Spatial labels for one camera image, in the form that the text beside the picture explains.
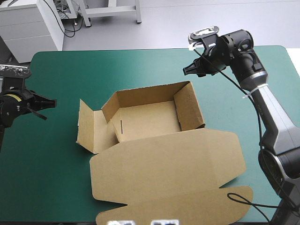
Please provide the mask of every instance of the metal table frame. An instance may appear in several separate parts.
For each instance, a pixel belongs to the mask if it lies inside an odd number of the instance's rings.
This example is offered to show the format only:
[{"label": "metal table frame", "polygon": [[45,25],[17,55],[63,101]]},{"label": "metal table frame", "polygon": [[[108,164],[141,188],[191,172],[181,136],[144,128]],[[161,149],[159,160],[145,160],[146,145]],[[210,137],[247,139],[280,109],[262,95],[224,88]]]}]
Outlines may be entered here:
[{"label": "metal table frame", "polygon": [[87,27],[91,26],[90,18],[124,15],[128,13],[136,13],[137,23],[142,22],[139,0],[135,0],[135,5],[133,6],[117,6],[117,0],[108,0],[108,6],[101,8],[87,8],[84,0],[78,0],[78,3],[81,9],[84,23]]}]

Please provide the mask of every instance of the black wire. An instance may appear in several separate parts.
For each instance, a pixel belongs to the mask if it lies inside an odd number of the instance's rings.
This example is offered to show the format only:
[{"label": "black wire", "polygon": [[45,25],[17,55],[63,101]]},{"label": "black wire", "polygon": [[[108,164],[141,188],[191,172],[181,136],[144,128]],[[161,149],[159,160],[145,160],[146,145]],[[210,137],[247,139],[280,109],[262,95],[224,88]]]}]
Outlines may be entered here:
[{"label": "black wire", "polygon": [[257,204],[257,203],[253,203],[251,201],[247,201],[247,202],[243,202],[243,201],[240,201],[240,200],[237,200],[235,198],[232,198],[231,195],[235,195],[235,196],[238,196],[239,198],[245,200],[245,197],[237,194],[237,193],[233,193],[233,192],[230,192],[230,193],[227,193],[227,197],[234,201],[234,202],[237,202],[237,203],[242,203],[242,204],[245,204],[245,205],[251,205],[251,206],[257,206],[257,207],[264,207],[264,208],[271,208],[271,209],[288,209],[288,208],[285,208],[285,207],[279,207],[279,206],[276,206],[276,205],[264,205],[264,204]]},{"label": "black wire", "polygon": [[55,15],[54,11],[52,10],[52,8],[49,6],[49,4],[48,4],[45,0],[43,0],[43,1],[44,1],[44,3],[47,4],[47,6],[48,6],[48,7],[50,8],[50,10],[52,11],[52,13],[53,13],[53,15],[54,15],[54,18],[56,19],[56,22],[57,22],[58,26],[60,27],[61,32],[62,32],[66,37],[68,37],[68,38],[74,37],[74,36],[75,36],[75,32],[74,32],[74,34],[73,34],[72,36],[69,36],[69,35],[67,35],[67,34],[63,31],[63,29],[62,29],[61,26],[60,26],[60,23],[58,22],[58,19],[56,18],[56,15]]},{"label": "black wire", "polygon": [[[60,11],[60,12],[62,12],[68,19],[70,19],[69,17],[68,17],[68,15],[67,14],[65,14],[65,12],[64,11],[62,11],[61,9],[59,9],[59,8],[56,8],[58,11]],[[80,24],[80,27],[79,27],[79,29],[78,30],[75,30],[75,27],[74,27],[74,25],[73,25],[73,30],[67,30],[66,28],[65,28],[65,30],[66,31],[70,31],[70,32],[77,32],[77,31],[80,31],[80,29],[82,28],[82,26],[83,26],[83,18],[82,18],[82,20],[81,20],[81,24]]]},{"label": "black wire", "polygon": [[[234,198],[230,197],[230,195],[238,196],[239,198],[243,199],[245,202],[242,202],[242,201],[239,201],[239,200],[237,200],[237,199],[234,199]],[[242,203],[242,204],[246,204],[246,205],[251,205],[251,206],[253,206],[254,208],[257,209],[257,211],[259,211],[259,212],[263,215],[263,217],[265,217],[265,219],[268,221],[268,223],[271,224],[271,221],[270,221],[269,218],[266,216],[266,214],[264,214],[264,212],[261,211],[261,210],[257,207],[257,205],[256,205],[255,203],[250,202],[247,198],[245,198],[245,197],[243,197],[243,196],[241,196],[241,195],[238,195],[238,194],[236,194],[236,193],[228,193],[228,194],[227,194],[227,197],[228,197],[230,200],[234,201],[234,202]]]},{"label": "black wire", "polygon": [[[227,80],[229,80],[231,83],[233,83],[241,92],[243,92],[245,95],[247,94],[234,80],[232,80],[229,76],[227,76],[226,74],[224,74],[220,69],[218,69],[216,66],[214,66],[206,57],[204,57],[202,54],[200,54],[196,49],[194,49],[194,51],[200,56],[202,57],[205,61],[207,61],[212,67],[214,67],[220,74],[222,74]],[[259,146],[260,146],[260,151],[262,153],[262,158],[264,160],[264,163],[270,173],[270,175],[272,176],[273,180],[276,182],[276,184],[279,186],[280,190],[284,193],[284,195],[286,196],[289,204],[291,204],[291,208],[293,211],[296,211],[297,207],[295,205],[295,203],[292,201],[292,199],[289,197],[289,195],[283,190],[282,186],[279,184],[279,182],[275,179],[273,173],[271,173],[270,171],[270,168],[268,167],[268,164],[266,163],[266,160],[265,160],[265,157],[264,157],[264,154],[263,154],[263,147],[261,145],[261,140],[262,140],[262,125],[261,125],[261,117],[260,117],[260,114],[259,114],[259,111],[257,109],[257,106],[254,102],[254,100],[249,97],[249,100],[251,101],[252,105],[254,106],[255,108],[255,111],[256,111],[256,115],[257,115],[257,121],[258,121],[258,128],[259,128]],[[253,207],[255,207],[268,221],[268,223],[270,224],[270,220],[266,217],[266,215],[259,209],[257,208],[256,205],[252,205]]]}]

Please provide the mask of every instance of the gray floor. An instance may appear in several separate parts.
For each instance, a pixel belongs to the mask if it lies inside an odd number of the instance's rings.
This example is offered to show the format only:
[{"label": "gray floor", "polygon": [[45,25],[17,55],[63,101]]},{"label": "gray floor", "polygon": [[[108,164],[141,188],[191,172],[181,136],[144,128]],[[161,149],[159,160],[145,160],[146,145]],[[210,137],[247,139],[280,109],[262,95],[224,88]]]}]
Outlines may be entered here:
[{"label": "gray floor", "polygon": [[[119,0],[119,5],[134,0]],[[140,0],[142,23],[135,15],[92,18],[64,50],[151,49],[187,47],[187,34],[211,25],[220,34],[245,29],[255,45],[300,48],[300,0]],[[90,8],[105,0],[87,0]]]}]

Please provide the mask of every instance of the cable tie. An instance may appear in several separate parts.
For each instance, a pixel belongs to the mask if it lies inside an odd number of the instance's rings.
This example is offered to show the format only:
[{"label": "cable tie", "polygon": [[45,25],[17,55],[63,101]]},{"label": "cable tie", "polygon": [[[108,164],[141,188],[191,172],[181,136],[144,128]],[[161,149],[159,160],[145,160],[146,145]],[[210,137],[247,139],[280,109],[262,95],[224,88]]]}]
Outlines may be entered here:
[{"label": "cable tie", "polygon": [[262,85],[258,85],[256,88],[254,88],[252,91],[250,91],[248,94],[246,94],[245,96],[243,96],[243,98],[248,98],[248,97],[250,97],[251,96],[251,94],[254,92],[254,91],[256,91],[256,90],[258,90],[258,89],[260,89],[260,88],[263,88],[263,87],[265,87],[265,86],[268,86],[268,84],[267,83],[264,83],[264,84],[262,84]]}]

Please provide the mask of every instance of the white cabinet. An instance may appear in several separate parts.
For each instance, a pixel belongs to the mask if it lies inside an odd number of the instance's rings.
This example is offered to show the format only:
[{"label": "white cabinet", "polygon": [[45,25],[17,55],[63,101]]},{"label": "white cabinet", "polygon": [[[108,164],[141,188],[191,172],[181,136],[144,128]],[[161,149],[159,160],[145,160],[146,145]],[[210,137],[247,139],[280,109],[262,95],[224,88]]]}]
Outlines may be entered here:
[{"label": "white cabinet", "polygon": [[30,62],[35,53],[61,51],[63,25],[53,0],[11,0],[0,5],[0,36],[19,63]]}]

